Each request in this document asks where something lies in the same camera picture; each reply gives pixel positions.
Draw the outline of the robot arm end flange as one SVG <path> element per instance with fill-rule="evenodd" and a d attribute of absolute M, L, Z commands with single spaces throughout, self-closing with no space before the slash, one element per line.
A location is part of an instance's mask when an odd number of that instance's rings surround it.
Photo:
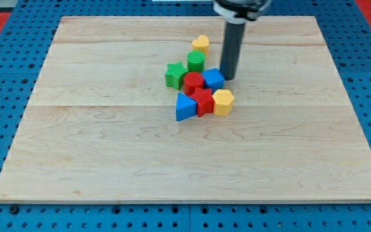
<path fill-rule="evenodd" d="M 255 21 L 270 8 L 272 0 L 213 0 L 213 10 L 227 23 Z"/>

